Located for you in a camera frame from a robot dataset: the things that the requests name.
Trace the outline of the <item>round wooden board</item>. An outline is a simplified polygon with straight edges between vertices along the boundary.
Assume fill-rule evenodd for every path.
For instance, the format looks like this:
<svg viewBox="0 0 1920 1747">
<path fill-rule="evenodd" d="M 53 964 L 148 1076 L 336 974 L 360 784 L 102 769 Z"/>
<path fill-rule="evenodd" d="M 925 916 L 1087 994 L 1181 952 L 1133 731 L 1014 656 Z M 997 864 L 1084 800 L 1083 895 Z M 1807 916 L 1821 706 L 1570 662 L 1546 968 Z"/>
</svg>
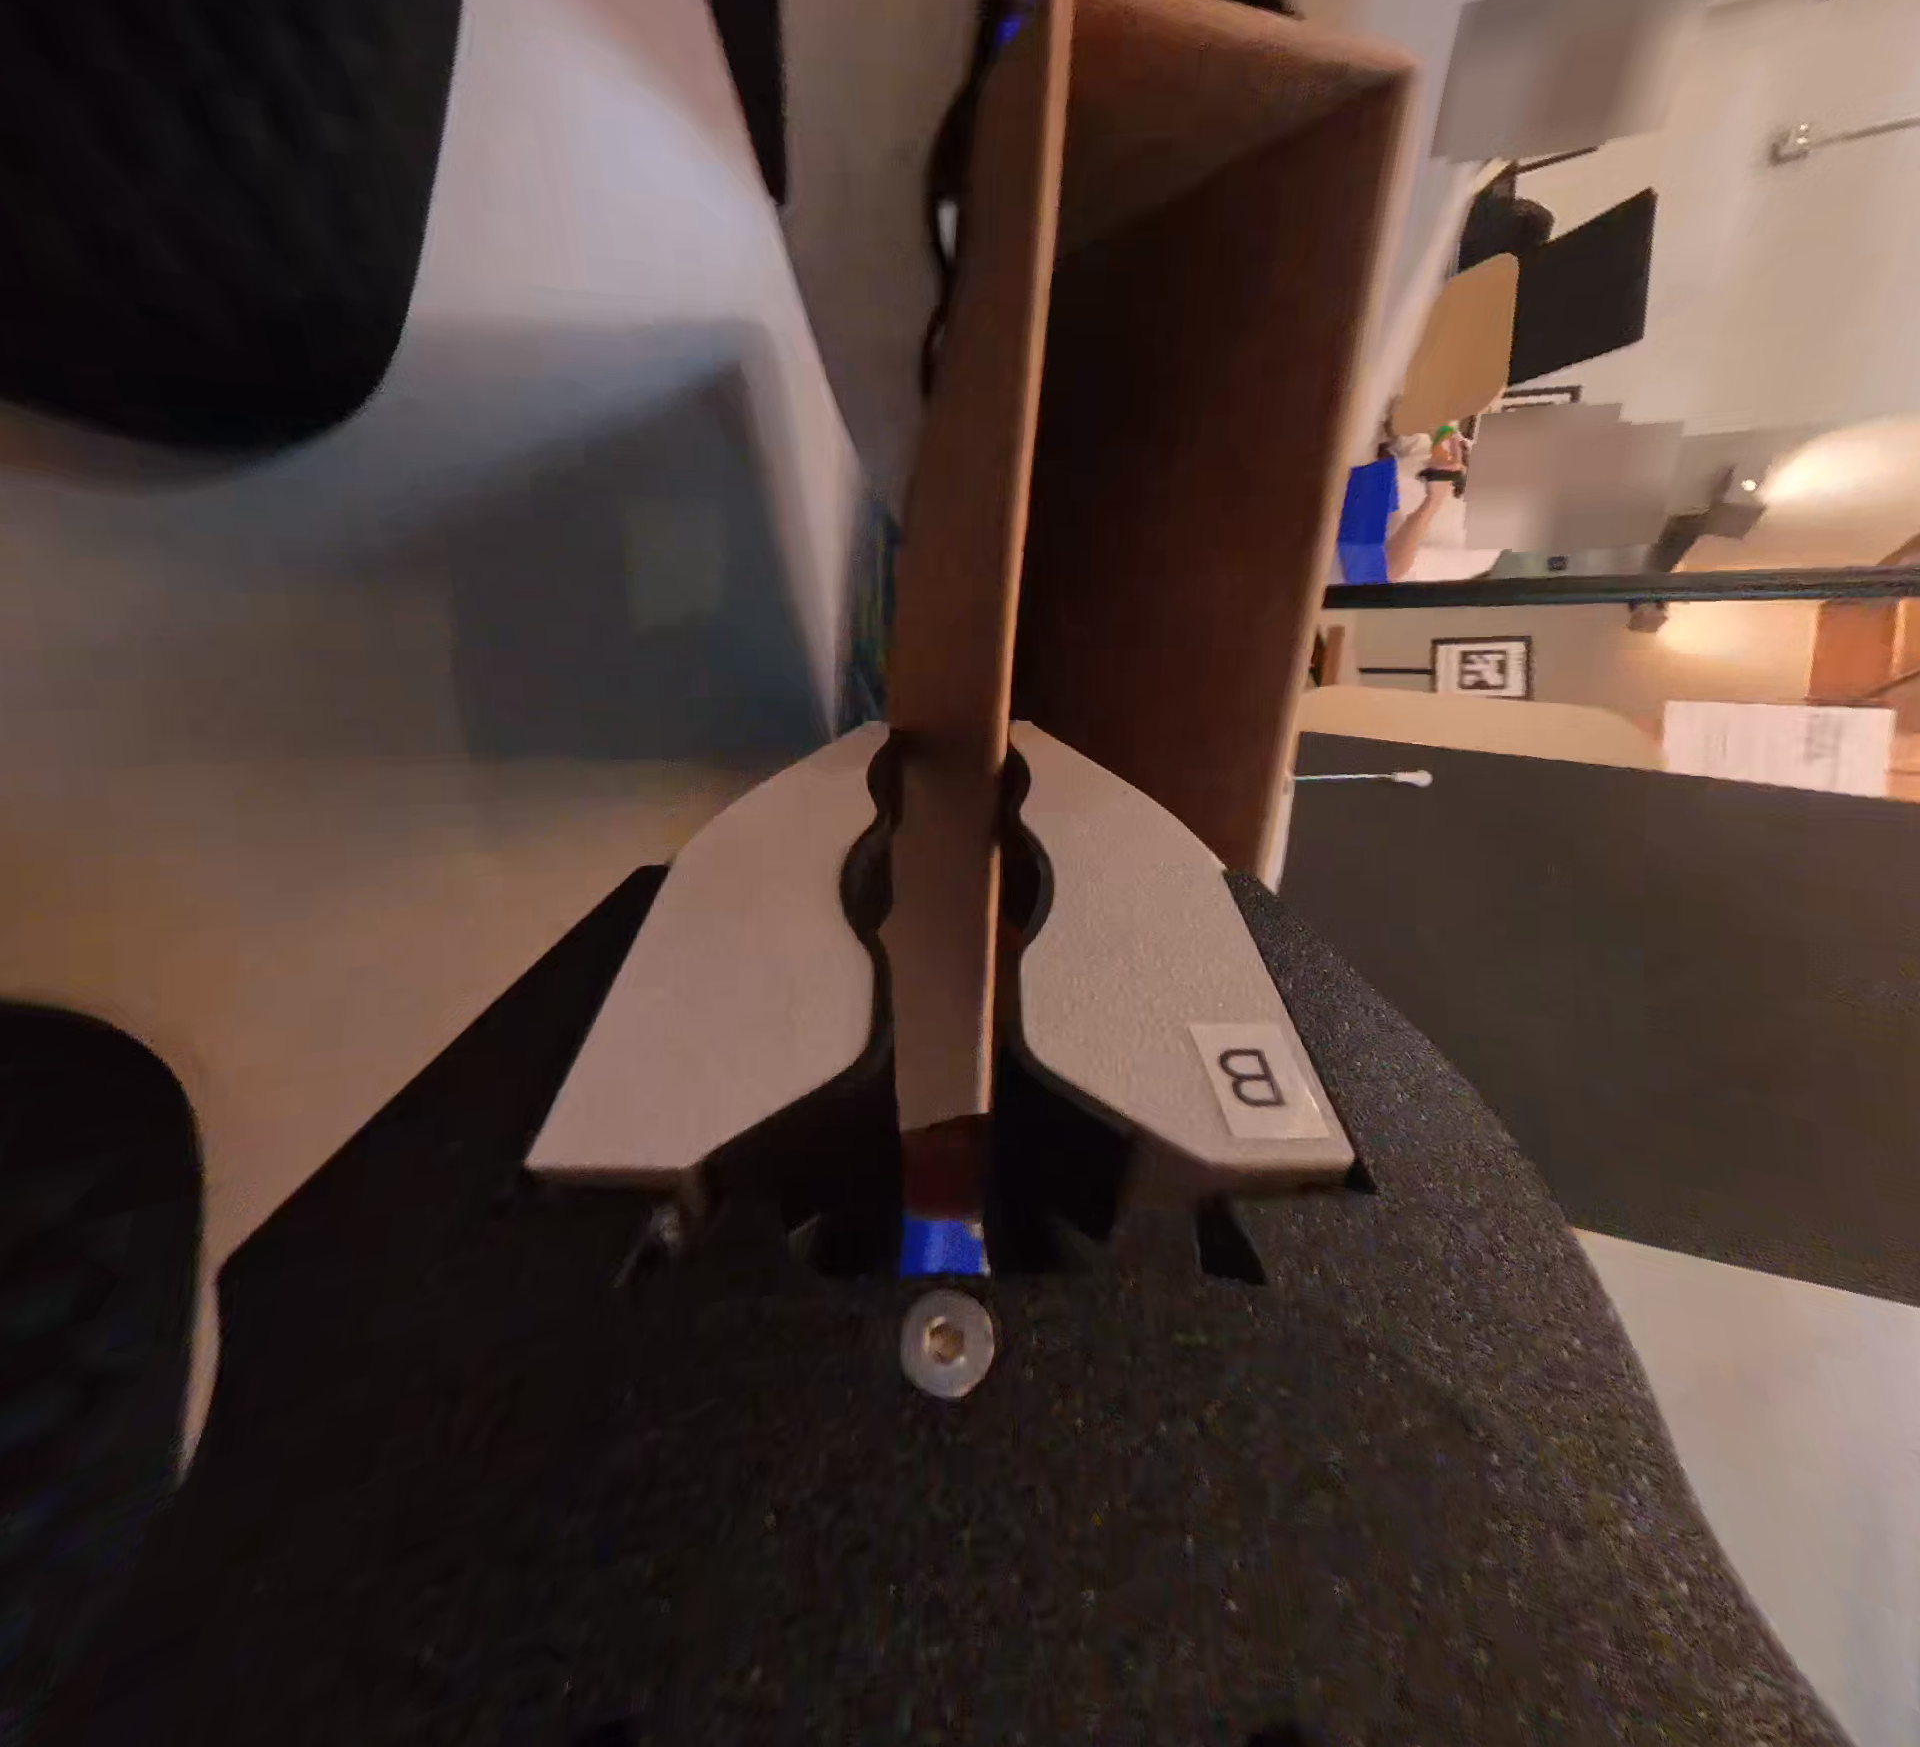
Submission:
<svg viewBox="0 0 1920 1747">
<path fill-rule="evenodd" d="M 1438 291 L 1389 415 L 1394 440 L 1464 428 L 1508 390 L 1522 260 L 1496 254 Z"/>
</svg>

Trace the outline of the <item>black table mat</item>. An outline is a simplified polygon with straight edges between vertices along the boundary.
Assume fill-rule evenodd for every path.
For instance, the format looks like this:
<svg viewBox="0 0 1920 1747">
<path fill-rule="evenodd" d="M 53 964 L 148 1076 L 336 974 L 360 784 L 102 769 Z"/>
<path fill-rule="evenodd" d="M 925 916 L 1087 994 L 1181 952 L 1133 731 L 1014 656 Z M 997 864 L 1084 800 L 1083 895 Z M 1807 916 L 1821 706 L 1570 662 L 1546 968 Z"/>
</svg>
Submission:
<svg viewBox="0 0 1920 1747">
<path fill-rule="evenodd" d="M 1918 810 L 1308 733 L 1280 901 L 1571 1227 L 1918 1300 Z"/>
</svg>

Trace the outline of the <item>white paper sheet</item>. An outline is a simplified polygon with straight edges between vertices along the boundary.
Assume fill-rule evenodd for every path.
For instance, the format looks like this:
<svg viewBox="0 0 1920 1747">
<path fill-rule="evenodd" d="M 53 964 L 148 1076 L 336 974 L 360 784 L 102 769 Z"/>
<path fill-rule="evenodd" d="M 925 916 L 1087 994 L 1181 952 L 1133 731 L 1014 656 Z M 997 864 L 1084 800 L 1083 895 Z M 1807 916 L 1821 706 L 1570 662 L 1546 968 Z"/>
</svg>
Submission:
<svg viewBox="0 0 1920 1747">
<path fill-rule="evenodd" d="M 1670 701 L 1661 748 L 1670 776 L 1883 800 L 1895 728 L 1882 706 Z"/>
</svg>

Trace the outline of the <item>brown cardboard box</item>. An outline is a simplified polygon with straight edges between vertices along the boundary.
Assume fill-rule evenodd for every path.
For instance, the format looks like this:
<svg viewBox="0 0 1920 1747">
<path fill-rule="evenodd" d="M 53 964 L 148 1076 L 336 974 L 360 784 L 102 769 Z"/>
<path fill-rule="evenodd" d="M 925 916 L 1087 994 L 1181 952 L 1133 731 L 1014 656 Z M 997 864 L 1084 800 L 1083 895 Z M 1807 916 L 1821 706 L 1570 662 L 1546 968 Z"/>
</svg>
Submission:
<svg viewBox="0 0 1920 1747">
<path fill-rule="evenodd" d="M 876 763 L 904 1229 L 988 1273 L 1176 1210 L 1021 1056 L 1032 723 L 1158 802 L 1250 922 L 1357 441 L 1412 64 L 1227 0 L 1027 0 L 980 86 Z"/>
</svg>

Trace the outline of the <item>black wall panel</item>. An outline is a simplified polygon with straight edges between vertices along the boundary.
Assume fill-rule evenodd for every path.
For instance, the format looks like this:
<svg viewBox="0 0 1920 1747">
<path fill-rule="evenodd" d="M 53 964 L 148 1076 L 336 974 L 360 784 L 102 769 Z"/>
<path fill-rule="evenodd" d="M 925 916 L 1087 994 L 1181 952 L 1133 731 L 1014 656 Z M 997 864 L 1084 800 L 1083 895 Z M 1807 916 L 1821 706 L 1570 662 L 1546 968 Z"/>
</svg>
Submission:
<svg viewBox="0 0 1920 1747">
<path fill-rule="evenodd" d="M 1508 384 L 1643 342 L 1659 194 L 1645 188 L 1520 260 Z"/>
</svg>

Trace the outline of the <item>black mesh chair back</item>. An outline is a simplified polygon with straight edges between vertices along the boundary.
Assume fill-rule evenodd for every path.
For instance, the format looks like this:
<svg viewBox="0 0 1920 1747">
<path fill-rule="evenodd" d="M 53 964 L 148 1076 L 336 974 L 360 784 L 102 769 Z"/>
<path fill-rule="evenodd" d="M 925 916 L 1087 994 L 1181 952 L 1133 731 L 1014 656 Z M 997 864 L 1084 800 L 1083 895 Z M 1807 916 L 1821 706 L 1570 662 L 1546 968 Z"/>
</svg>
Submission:
<svg viewBox="0 0 1920 1747">
<path fill-rule="evenodd" d="M 462 0 L 2 0 L 3 407 L 242 453 L 388 374 Z"/>
</svg>

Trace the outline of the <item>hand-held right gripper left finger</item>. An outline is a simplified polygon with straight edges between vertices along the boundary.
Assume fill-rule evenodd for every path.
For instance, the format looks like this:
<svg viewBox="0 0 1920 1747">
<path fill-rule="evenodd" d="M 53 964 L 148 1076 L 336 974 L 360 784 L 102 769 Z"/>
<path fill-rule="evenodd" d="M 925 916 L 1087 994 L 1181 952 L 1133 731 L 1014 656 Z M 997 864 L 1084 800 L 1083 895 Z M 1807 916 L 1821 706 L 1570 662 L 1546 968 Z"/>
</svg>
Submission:
<svg viewBox="0 0 1920 1747">
<path fill-rule="evenodd" d="M 788 1218 L 899 1205 L 883 982 L 844 901 L 883 745 L 857 728 L 676 854 L 526 1155 L 534 1177 Z"/>
</svg>

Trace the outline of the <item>black mesh chair seat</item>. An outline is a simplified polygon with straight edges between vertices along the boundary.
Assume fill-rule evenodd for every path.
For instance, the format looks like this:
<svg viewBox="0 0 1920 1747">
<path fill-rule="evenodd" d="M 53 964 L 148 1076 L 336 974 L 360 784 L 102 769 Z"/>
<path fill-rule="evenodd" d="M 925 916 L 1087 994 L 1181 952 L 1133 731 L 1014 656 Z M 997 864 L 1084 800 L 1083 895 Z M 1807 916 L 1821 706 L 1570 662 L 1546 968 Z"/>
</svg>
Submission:
<svg viewBox="0 0 1920 1747">
<path fill-rule="evenodd" d="M 98 1018 L 3 1003 L 5 1734 L 107 1625 L 173 1487 L 201 1227 L 173 1071 Z"/>
</svg>

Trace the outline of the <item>black railing bar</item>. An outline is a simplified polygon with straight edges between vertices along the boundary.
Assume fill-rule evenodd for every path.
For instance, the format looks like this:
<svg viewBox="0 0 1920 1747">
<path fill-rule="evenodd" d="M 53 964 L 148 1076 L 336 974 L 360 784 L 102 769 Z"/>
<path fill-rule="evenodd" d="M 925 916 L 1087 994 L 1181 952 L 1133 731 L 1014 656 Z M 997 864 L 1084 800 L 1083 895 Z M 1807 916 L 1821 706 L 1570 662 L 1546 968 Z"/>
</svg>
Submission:
<svg viewBox="0 0 1920 1747">
<path fill-rule="evenodd" d="M 1878 605 L 1918 599 L 1918 566 L 1738 569 L 1473 582 L 1333 585 L 1322 611 Z"/>
</svg>

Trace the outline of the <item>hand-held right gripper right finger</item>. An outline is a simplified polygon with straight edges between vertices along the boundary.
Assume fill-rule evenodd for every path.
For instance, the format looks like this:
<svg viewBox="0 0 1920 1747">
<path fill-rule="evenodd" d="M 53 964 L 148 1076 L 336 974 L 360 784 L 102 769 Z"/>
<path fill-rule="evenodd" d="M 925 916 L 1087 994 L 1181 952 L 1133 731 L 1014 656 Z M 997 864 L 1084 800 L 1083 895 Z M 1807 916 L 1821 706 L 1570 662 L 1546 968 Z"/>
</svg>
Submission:
<svg viewBox="0 0 1920 1747">
<path fill-rule="evenodd" d="M 1357 1152 L 1213 852 L 1032 723 L 1021 838 L 1038 852 L 1021 1056 L 1123 1147 L 1123 1203 L 1346 1183 Z"/>
</svg>

